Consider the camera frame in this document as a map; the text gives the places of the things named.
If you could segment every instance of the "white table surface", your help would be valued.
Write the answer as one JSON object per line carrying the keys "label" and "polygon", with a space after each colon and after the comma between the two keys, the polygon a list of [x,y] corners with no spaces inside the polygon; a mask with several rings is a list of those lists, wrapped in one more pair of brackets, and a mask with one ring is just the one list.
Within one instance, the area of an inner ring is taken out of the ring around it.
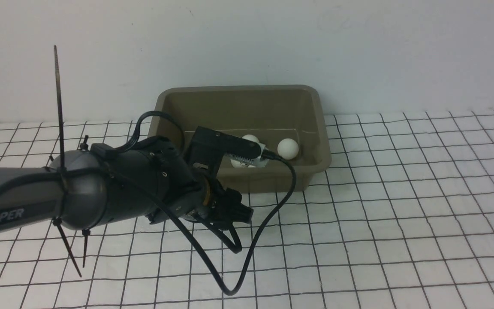
{"label": "white table surface", "polygon": [[[494,111],[325,121],[331,167],[272,219],[237,295],[223,296],[170,221],[93,229],[82,278],[44,221],[0,233],[0,309],[494,308]],[[85,134],[118,146],[129,131],[67,122],[66,149]],[[56,123],[0,124],[0,167],[44,166],[57,136]],[[255,209],[244,247],[282,195],[244,196]],[[187,226],[235,285],[247,251]],[[66,234],[80,257],[81,233]]]}

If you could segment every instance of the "white ball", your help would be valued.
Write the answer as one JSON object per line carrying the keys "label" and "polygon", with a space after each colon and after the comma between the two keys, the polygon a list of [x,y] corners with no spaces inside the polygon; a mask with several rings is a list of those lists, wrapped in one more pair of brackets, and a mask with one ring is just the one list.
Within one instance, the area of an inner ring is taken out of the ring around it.
{"label": "white ball", "polygon": [[242,139],[247,139],[247,141],[251,141],[251,142],[255,142],[255,143],[259,142],[259,139],[256,138],[255,135],[252,135],[252,134],[247,134],[244,137],[242,137]]}
{"label": "white ball", "polygon": [[298,155],[298,144],[294,139],[283,139],[278,144],[278,155],[285,160],[291,160]]}
{"label": "white ball", "polygon": [[[256,143],[259,142],[259,139],[256,138],[255,135],[252,135],[252,134],[247,134],[247,135],[243,136],[242,139],[247,139],[247,141],[256,142]],[[235,167],[235,168],[254,167],[254,166],[247,166],[247,164],[244,164],[242,162],[239,162],[239,161],[236,161],[236,160],[232,160],[232,159],[230,159],[230,162],[232,163],[232,166]]]}
{"label": "white ball", "polygon": [[247,167],[246,164],[242,164],[241,162],[236,161],[236,160],[230,159],[230,162],[231,162],[232,166],[235,167],[235,168]]}

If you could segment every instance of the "black grid line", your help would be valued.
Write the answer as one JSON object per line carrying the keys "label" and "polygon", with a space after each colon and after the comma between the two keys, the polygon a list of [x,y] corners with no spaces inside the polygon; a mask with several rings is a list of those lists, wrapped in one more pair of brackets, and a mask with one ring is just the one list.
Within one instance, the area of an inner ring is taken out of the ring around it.
{"label": "black grid line", "polygon": [[[388,127],[386,127],[385,124],[383,124],[384,127],[386,128],[386,132],[388,133],[388,135],[390,135],[390,131],[388,131]],[[367,143],[367,147],[369,147],[369,150],[371,150],[371,146],[369,145],[369,141],[367,138],[365,138],[365,142]],[[382,177],[382,174],[380,173],[380,170],[377,168],[377,173],[379,174],[379,179],[381,180],[381,182],[384,182],[383,181],[383,177]],[[388,198],[388,200],[390,201],[390,194],[388,193],[388,189],[386,188],[386,186],[384,186],[384,191],[386,192],[386,197]],[[394,217],[396,218],[396,223],[398,224],[398,227],[400,228],[400,231],[401,231],[401,235],[403,236],[404,238],[404,244],[405,244],[405,247],[407,248],[407,253],[409,254],[409,258],[411,259],[411,262],[412,262],[412,265],[413,265],[413,268],[415,270],[415,273],[417,274],[417,279],[418,279],[418,282],[420,283],[420,285],[422,285],[422,280],[420,279],[420,274],[419,274],[419,271],[417,270],[417,267],[415,266],[415,262],[413,260],[413,254],[411,254],[411,250],[409,249],[409,244],[407,243],[407,239],[405,239],[405,232],[404,232],[404,229],[403,227],[401,227],[400,225],[400,221],[398,219],[398,215],[396,215],[396,211],[394,210],[394,208],[392,207],[392,212],[394,213]],[[377,243],[376,241],[374,241],[374,244],[375,244],[375,249],[378,253],[378,248],[377,248]],[[384,270],[384,266],[382,266],[382,270],[383,270],[383,273],[384,273],[384,276],[386,276],[386,271]],[[426,303],[428,304],[428,307],[431,308],[431,304],[430,304],[430,301],[428,300],[428,295],[426,293],[426,291],[423,289],[423,293],[424,293],[424,298],[426,299]]]}
{"label": "black grid line", "polygon": [[[312,226],[310,225],[310,213],[308,211],[308,204],[306,203],[306,194],[304,192],[302,192],[302,198],[304,199],[304,206],[306,208],[306,220],[308,221],[308,230],[310,231],[310,240],[312,240],[312,250],[314,252],[314,259],[315,259],[316,267],[317,267],[317,277],[319,279],[319,282],[321,282],[322,281],[321,280],[321,270],[320,270],[319,262],[317,259],[316,245],[315,245],[314,236],[312,233]],[[323,307],[327,307],[327,305],[325,303],[325,296],[323,294],[323,284],[319,285],[319,289],[321,290],[321,298],[323,301]]]}
{"label": "black grid line", "polygon": [[[37,131],[36,131],[35,137],[37,137],[37,134],[39,133],[39,129],[40,129],[40,127],[41,127],[41,124],[39,124],[39,127],[37,128]],[[17,130],[15,130],[15,131],[12,133],[11,140],[14,138],[14,136],[15,136],[15,134],[16,134],[16,131],[17,131]],[[8,143],[8,144],[7,144],[7,146],[6,146],[6,148],[5,148],[5,151],[3,152],[3,156],[2,156],[2,157],[1,157],[1,159],[0,159],[0,164],[1,164],[1,160],[2,160],[2,159],[3,159],[3,157],[5,156],[5,153],[6,153],[7,149],[9,149],[9,145],[10,145],[10,143]],[[33,143],[30,145],[30,148],[28,149],[28,153],[29,153],[29,152],[30,152],[30,150],[32,149],[32,145],[33,145]],[[26,161],[26,157],[24,157],[24,160],[22,161],[22,165],[21,165],[20,167],[23,167],[23,166],[24,166],[24,162],[25,162],[25,161]],[[9,261],[10,255],[11,255],[11,253],[12,253],[12,248],[14,248],[14,245],[16,244],[16,240],[18,239],[18,236],[20,235],[20,231],[22,231],[22,228],[21,228],[21,227],[20,227],[20,228],[18,229],[18,231],[16,232],[16,237],[14,237],[14,240],[12,241],[12,245],[11,245],[10,250],[9,250],[9,255],[8,255],[8,256],[7,256],[7,258],[6,258],[6,262],[5,262],[5,264],[3,265],[3,268],[2,268],[1,273],[0,273],[0,280],[1,280],[1,276],[3,275],[3,272],[5,271],[6,263]]]}
{"label": "black grid line", "polygon": [[[348,156],[346,157],[346,160],[348,162],[348,165],[350,166],[350,172],[352,174],[352,178],[354,179],[354,182],[355,182],[355,174],[352,170],[352,166],[350,165],[349,163],[349,158]],[[361,198],[361,192],[359,191],[359,186],[358,184],[354,184],[355,185],[355,190],[357,191],[357,195]],[[363,213],[365,215],[365,218],[368,218],[368,215],[367,215],[367,210],[365,209],[365,206],[363,205],[363,202],[361,202],[361,206],[362,206],[362,209],[363,209]],[[369,227],[369,231],[371,233],[371,236],[373,239],[375,239],[375,233],[373,232],[373,229],[371,228],[371,225],[368,224],[368,227]],[[394,308],[396,308],[396,303],[394,302],[394,296],[392,295],[392,291],[390,290],[390,283],[388,282],[388,278],[386,276],[386,271],[384,271],[384,266],[382,265],[382,260],[380,258],[380,253],[379,253],[379,250],[377,248],[377,243],[373,241],[373,246],[375,248],[375,251],[377,252],[377,258],[379,260],[379,264],[380,264],[380,268],[383,272],[383,275],[384,275],[384,280],[386,281],[386,286],[388,287],[388,292],[390,293],[390,299],[392,299],[392,303],[394,304]]]}
{"label": "black grid line", "polygon": [[155,304],[157,303],[157,288],[159,287],[159,281],[161,278],[160,273],[161,273],[161,258],[162,258],[162,251],[163,251],[163,236],[165,236],[165,225],[167,224],[167,221],[163,221],[163,233],[161,233],[161,239],[160,239],[160,244],[159,244],[159,262],[157,263],[157,282],[155,283],[155,293],[154,293],[154,309],[155,309]]}
{"label": "black grid line", "polygon": [[[434,122],[432,121],[432,119],[430,119],[430,122],[431,122],[432,126],[434,127],[434,129],[436,129],[436,127],[435,127]],[[445,148],[445,151],[447,152],[447,155],[449,155],[449,156],[451,157],[451,159],[453,159],[453,157],[451,156],[451,153],[449,153],[449,150],[448,150],[447,148]],[[456,164],[454,161],[453,161],[453,164],[454,164],[454,165],[455,165],[455,167],[457,168],[457,172],[459,172],[459,174],[461,174],[461,171],[459,170],[459,168],[457,167],[457,164]],[[468,188],[469,192],[472,194],[472,191],[470,190],[470,187],[468,186],[468,182],[466,182],[466,180],[465,180],[464,178],[462,178],[462,180],[463,180],[463,182],[465,183],[466,187]],[[443,191],[443,187],[442,187],[442,185],[441,185],[439,182],[437,183],[437,185],[439,186],[439,188],[440,188],[440,190],[441,190],[442,194],[443,194],[443,195],[445,195],[445,192]],[[449,206],[449,208],[451,209],[451,212],[452,212],[452,213],[454,213],[454,211],[453,211],[453,207],[451,207],[451,203],[449,203],[449,201],[448,201],[447,199],[446,199],[446,202],[447,202],[447,205]],[[462,227],[461,222],[457,219],[457,217],[456,217],[456,216],[454,216],[454,218],[455,218],[455,220],[457,221],[457,223],[458,223],[458,225],[459,225],[459,227],[460,227],[461,231],[462,231],[462,232],[463,232],[463,234],[464,234],[464,229],[463,229],[463,227]],[[470,248],[470,251],[472,251],[472,254],[473,254],[474,256],[476,256],[476,254],[475,254],[475,252],[474,252],[474,249],[472,248],[472,245],[470,244],[470,241],[468,241],[468,237],[467,237],[466,235],[464,235],[464,239],[466,240],[466,243],[468,244],[468,248]],[[482,274],[484,274],[485,279],[488,281],[487,275],[486,275],[486,274],[485,274],[485,272],[484,272],[484,269],[483,269],[483,267],[482,267],[482,264],[479,262],[479,260],[477,260],[477,259],[476,259],[476,261],[478,262],[478,266],[479,266],[479,268],[482,270]],[[491,291],[492,291],[492,293],[493,293],[493,295],[494,295],[494,290],[492,289],[491,284],[490,284],[489,282],[488,282],[488,286],[489,286],[489,288],[491,288]]]}
{"label": "black grid line", "polygon": [[[276,194],[276,203],[279,203],[280,202],[280,199],[278,198],[277,192],[275,194]],[[289,294],[289,305],[292,308],[291,283],[289,282],[289,270],[287,268],[287,257],[286,257],[286,253],[285,253],[285,241],[283,239],[283,229],[282,229],[282,225],[281,225],[281,215],[280,215],[279,212],[277,213],[277,215],[278,215],[278,225],[280,227],[280,237],[281,237],[281,241],[282,241],[283,264],[285,266],[285,276],[286,276],[286,279],[287,279],[287,292]]]}
{"label": "black grid line", "polygon": [[[476,117],[476,120],[478,121],[479,125],[480,125],[480,126],[482,126],[482,123],[478,120],[478,117]],[[475,153],[475,151],[474,151],[474,149],[472,148],[472,146],[470,146],[470,149],[472,150],[472,152],[473,152],[474,154],[476,154],[476,153]],[[485,170],[486,174],[489,174],[488,170],[486,169],[486,167],[485,167],[483,164],[482,164],[482,167],[483,167],[483,169]],[[493,183],[493,186],[494,186],[494,180],[493,180],[491,177],[490,177],[490,180],[491,180],[491,182]],[[475,200],[475,201],[476,201],[476,205],[478,205],[479,209],[480,209],[480,210],[482,210],[482,206],[480,206],[480,204],[479,204],[478,200]],[[488,222],[488,225],[491,227],[491,230],[492,230],[492,231],[493,231],[493,233],[494,233],[494,227],[493,227],[493,225],[490,223],[488,216],[484,215],[484,218],[486,219],[486,221]]]}
{"label": "black grid line", "polygon": [[[249,185],[249,194],[247,194],[247,201],[249,202],[247,204],[247,206],[249,206],[249,207],[251,207],[251,193],[250,192],[251,192],[251,186]],[[255,236],[255,232],[253,231],[253,225],[251,224],[249,228],[251,229],[251,239],[253,239],[253,237]],[[253,251],[251,263],[253,264],[253,281],[254,281],[254,285],[255,285],[255,309],[259,309],[259,293],[258,293],[257,286],[256,286],[256,264],[255,264],[256,252],[255,251]]]}
{"label": "black grid line", "polygon": [[[411,132],[412,132],[412,133],[413,133],[413,135],[414,135],[413,128],[411,127],[411,124],[410,124],[410,123],[408,123],[408,125],[409,125],[409,128],[410,128]],[[396,149],[396,147],[395,147],[395,146],[394,146],[394,150],[395,150],[395,152],[396,152],[396,155],[398,156],[398,158],[399,158],[399,159],[400,159],[400,161],[401,161],[401,157],[400,157],[400,155],[399,155],[399,153],[398,153],[398,149]],[[424,156],[424,160],[426,161],[426,163],[427,163],[427,165],[428,165],[428,168],[430,168],[430,170],[432,171],[432,173],[434,173],[434,172],[433,172],[433,170],[432,170],[432,168],[431,168],[431,166],[430,166],[430,164],[428,163],[428,160],[427,160],[426,155],[424,154],[424,152],[422,152],[422,153],[423,153],[423,156]],[[407,170],[405,169],[405,166],[403,165],[403,163],[402,163],[402,167],[403,167],[403,169],[404,169],[404,172],[405,172],[405,173],[407,173]],[[411,188],[411,190],[413,190],[413,192],[416,192],[416,191],[415,191],[415,188],[414,188],[414,186],[413,186],[413,184],[412,184],[412,182],[410,182],[410,188]],[[420,211],[422,211],[422,213],[424,213],[424,214],[425,214],[424,208],[422,207],[422,204],[420,203],[420,199],[419,199],[419,197],[418,197],[418,196],[417,196],[417,202],[418,202],[418,206],[420,207]],[[434,229],[433,229],[432,225],[430,224],[430,221],[428,220],[428,218],[426,218],[426,222],[427,222],[428,226],[430,227],[430,230],[432,231],[432,235],[435,237],[435,236],[436,236],[436,233],[434,232]],[[439,246],[439,244],[438,244],[438,242],[437,242],[437,241],[435,241],[435,243],[436,243],[436,245],[437,245],[437,248],[438,248],[438,249],[439,249],[439,251],[440,251],[441,258],[443,258],[443,259],[445,260],[445,255],[443,255],[443,251],[442,251],[441,247]],[[453,274],[452,274],[452,272],[451,272],[451,269],[450,269],[449,265],[447,265],[447,263],[445,263],[445,267],[447,268],[447,272],[449,272],[449,276],[451,276],[451,278],[453,278]],[[465,301],[463,300],[462,295],[461,295],[461,292],[459,291],[459,289],[458,289],[458,287],[457,287],[456,285],[455,285],[455,289],[457,290],[457,294],[458,294],[459,298],[461,299],[462,305],[463,305],[463,306],[465,307],[465,309],[466,309],[466,308],[467,308],[467,307],[466,307],[466,303],[465,303]]]}
{"label": "black grid line", "polygon": [[[55,151],[56,147],[57,147],[57,143],[58,143],[58,137],[57,136],[57,139],[54,141],[54,145],[53,145],[53,151]],[[49,165],[49,162],[51,161],[50,158],[47,158],[47,162],[45,163],[46,165]],[[20,308],[22,308],[22,306],[24,305],[24,302],[26,301],[26,296],[28,294],[28,290],[29,290],[29,287],[31,286],[31,283],[32,283],[32,280],[33,280],[33,276],[35,275],[35,272],[36,272],[36,267],[37,267],[37,264],[39,263],[39,258],[41,258],[41,252],[43,251],[43,246],[45,245],[45,242],[47,240],[47,235],[49,234],[49,231],[51,230],[51,223],[48,223],[48,228],[47,228],[47,234],[45,235],[45,239],[43,240],[43,242],[41,242],[41,246],[39,247],[39,252],[37,254],[37,260],[35,261],[35,264],[33,265],[33,270],[32,270],[32,274],[30,276],[30,280],[29,280],[29,283],[28,283],[28,286],[26,286],[26,291],[24,291],[24,296],[22,297],[22,301],[20,303]]]}

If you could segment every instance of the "plastic tub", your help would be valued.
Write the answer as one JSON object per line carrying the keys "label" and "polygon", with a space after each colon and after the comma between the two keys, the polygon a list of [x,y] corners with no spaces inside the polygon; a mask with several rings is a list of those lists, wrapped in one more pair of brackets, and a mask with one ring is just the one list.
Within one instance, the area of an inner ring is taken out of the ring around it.
{"label": "plastic tub", "polygon": [[[155,110],[171,114],[182,125],[186,145],[198,126],[238,137],[255,135],[274,152],[282,139],[294,139],[300,148],[290,161],[298,177],[295,191],[307,188],[314,174],[331,164],[319,96],[308,86],[172,88],[159,95]],[[178,130],[159,117],[153,117],[148,135],[180,143]],[[225,157],[218,180],[243,193],[283,192],[289,189],[291,176],[281,162],[269,162],[264,168],[234,168]]]}

